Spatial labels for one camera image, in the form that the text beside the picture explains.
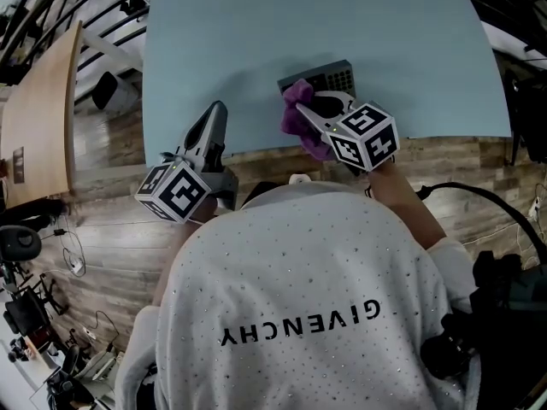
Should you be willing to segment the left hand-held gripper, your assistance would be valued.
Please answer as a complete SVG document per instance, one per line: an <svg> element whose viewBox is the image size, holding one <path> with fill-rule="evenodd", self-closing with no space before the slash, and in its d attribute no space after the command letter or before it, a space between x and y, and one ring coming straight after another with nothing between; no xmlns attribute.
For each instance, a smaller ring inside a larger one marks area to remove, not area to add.
<svg viewBox="0 0 547 410"><path fill-rule="evenodd" d="M150 169L135 199L159 219L180 224L191 220L208 196L235 209L238 179L221 163L226 124L226 105L212 102L186 133L185 150L161 153L162 162Z"/></svg>

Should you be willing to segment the black keypad access-control device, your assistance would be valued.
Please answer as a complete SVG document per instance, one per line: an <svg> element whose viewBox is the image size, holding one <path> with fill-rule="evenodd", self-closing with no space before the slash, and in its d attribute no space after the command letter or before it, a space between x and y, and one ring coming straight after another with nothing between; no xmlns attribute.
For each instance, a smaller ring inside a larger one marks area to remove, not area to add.
<svg viewBox="0 0 547 410"><path fill-rule="evenodd" d="M279 91L284 93L300 79L310 84L315 92L342 91L356 97L353 69L347 60L335 61L280 79L277 81Z"/></svg>

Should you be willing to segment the grey trash bin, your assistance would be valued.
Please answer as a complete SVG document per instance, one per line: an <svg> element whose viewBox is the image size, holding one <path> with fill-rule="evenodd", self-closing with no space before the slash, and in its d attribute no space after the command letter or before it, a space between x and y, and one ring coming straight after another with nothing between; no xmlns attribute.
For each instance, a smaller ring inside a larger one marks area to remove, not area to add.
<svg viewBox="0 0 547 410"><path fill-rule="evenodd" d="M105 72L91 91L97 109L109 113L125 113L138 100L138 90L124 79Z"/></svg>

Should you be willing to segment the black office chair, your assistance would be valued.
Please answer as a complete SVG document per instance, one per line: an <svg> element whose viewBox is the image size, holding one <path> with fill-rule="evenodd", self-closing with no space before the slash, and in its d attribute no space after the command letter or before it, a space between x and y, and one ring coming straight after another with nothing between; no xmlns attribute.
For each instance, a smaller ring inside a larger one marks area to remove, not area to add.
<svg viewBox="0 0 547 410"><path fill-rule="evenodd" d="M527 79L506 70L503 88L513 138L506 164L515 164L520 147L526 148L531 161L547 164L547 70Z"/></svg>

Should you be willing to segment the person's black trousers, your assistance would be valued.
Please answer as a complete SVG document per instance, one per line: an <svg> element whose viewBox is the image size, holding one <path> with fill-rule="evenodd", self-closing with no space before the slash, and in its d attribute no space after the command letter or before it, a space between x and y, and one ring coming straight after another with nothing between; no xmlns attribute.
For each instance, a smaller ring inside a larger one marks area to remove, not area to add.
<svg viewBox="0 0 547 410"><path fill-rule="evenodd" d="M259 182L250 194L245 198L240 210L247 208L256 208L271 203L275 198L274 190L278 189L280 184L262 181Z"/></svg>

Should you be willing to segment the light blue table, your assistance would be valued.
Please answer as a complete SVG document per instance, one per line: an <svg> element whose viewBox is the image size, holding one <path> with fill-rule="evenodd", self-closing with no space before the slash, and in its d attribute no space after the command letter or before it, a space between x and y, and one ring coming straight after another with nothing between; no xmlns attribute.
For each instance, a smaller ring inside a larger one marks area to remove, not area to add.
<svg viewBox="0 0 547 410"><path fill-rule="evenodd" d="M154 165L214 101L226 153L297 144L278 81L340 60L402 138L507 137L503 84L470 0L151 0L144 152Z"/></svg>

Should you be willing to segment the black metal stand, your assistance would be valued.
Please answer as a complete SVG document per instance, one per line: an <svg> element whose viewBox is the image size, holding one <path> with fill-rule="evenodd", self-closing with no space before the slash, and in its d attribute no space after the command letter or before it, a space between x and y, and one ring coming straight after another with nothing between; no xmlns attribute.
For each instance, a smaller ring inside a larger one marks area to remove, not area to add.
<svg viewBox="0 0 547 410"><path fill-rule="evenodd" d="M50 337L51 309L57 316L68 311L55 297L57 283L40 273L34 275L21 268L18 262L0 261L0 298L5 295L3 317L14 334L21 337L36 337L38 343Z"/></svg>

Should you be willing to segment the purple cloth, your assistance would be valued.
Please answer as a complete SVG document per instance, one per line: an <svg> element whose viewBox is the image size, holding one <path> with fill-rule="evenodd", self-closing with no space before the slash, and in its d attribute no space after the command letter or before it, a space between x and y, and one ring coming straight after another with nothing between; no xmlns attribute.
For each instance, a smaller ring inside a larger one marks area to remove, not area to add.
<svg viewBox="0 0 547 410"><path fill-rule="evenodd" d="M285 110L281 131L300 139L305 151L318 161L332 161L336 156L332 148L321 139L321 133L297 110L297 104L310 104L314 95L311 84L305 79L296 81L283 93Z"/></svg>

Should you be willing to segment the black backpack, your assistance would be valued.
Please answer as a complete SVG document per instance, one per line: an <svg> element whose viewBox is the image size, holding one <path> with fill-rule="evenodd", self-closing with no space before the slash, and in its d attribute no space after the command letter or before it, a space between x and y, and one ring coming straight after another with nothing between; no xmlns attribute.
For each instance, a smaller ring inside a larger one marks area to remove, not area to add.
<svg viewBox="0 0 547 410"><path fill-rule="evenodd" d="M495 193L457 182L446 187L494 202L528 235L538 265L526 270L519 255L479 253L473 265L477 287L471 313L441 320L443 333L421 346L421 359L438 379L471 371L479 356L477 410L547 410L547 244L518 210Z"/></svg>

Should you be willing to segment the light wooden table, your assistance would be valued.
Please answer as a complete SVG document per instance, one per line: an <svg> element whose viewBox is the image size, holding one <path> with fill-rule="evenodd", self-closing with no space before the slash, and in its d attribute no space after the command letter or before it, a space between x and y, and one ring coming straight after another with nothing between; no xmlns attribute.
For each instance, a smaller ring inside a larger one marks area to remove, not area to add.
<svg viewBox="0 0 547 410"><path fill-rule="evenodd" d="M6 207L68 193L74 175L74 92L83 29L60 36L14 86L3 107L0 159ZM13 181L13 151L24 148L25 183Z"/></svg>

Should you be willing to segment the person's left forearm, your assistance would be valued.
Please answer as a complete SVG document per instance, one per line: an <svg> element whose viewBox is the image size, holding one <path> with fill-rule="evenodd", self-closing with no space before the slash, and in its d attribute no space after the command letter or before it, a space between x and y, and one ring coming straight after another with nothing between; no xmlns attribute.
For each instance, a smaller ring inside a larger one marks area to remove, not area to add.
<svg viewBox="0 0 547 410"><path fill-rule="evenodd" d="M152 306L159 307L162 303L162 298L168 285L169 274L179 250L200 226L214 217L216 209L217 200L214 197L208 196L183 225L175 226L172 242L168 248L162 273L153 295Z"/></svg>

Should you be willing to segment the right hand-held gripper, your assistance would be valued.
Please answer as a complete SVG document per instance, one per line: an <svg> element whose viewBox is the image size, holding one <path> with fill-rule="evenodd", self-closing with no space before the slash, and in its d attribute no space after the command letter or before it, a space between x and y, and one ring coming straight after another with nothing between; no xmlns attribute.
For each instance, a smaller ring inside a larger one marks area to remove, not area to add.
<svg viewBox="0 0 547 410"><path fill-rule="evenodd" d="M296 108L321 140L331 145L339 161L371 172L400 150L396 122L371 103L349 112L354 101L344 91L318 91L312 103L298 103Z"/></svg>

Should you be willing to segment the person's right forearm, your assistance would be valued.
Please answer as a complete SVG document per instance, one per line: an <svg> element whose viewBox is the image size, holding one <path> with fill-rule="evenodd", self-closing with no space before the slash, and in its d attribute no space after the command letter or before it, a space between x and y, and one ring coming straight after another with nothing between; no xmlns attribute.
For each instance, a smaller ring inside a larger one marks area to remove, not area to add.
<svg viewBox="0 0 547 410"><path fill-rule="evenodd" d="M392 160L370 172L368 181L373 197L402 220L423 249L431 248L446 237L444 229Z"/></svg>

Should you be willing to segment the grey office chair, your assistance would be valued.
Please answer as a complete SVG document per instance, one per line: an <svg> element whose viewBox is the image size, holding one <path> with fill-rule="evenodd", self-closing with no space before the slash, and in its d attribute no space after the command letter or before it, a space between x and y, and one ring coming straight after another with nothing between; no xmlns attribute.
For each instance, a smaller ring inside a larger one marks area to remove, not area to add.
<svg viewBox="0 0 547 410"><path fill-rule="evenodd" d="M0 226L0 261L31 261L41 250L41 238L34 230L21 225Z"/></svg>

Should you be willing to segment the person's white studded shirt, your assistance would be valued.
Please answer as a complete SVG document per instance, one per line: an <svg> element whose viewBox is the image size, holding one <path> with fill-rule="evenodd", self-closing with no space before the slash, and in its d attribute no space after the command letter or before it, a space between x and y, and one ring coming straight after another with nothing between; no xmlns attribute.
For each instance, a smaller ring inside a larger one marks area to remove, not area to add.
<svg viewBox="0 0 547 410"><path fill-rule="evenodd" d="M115 409L476 410L477 360L441 380L420 358L469 310L472 267L342 185L281 186L184 243L135 319Z"/></svg>

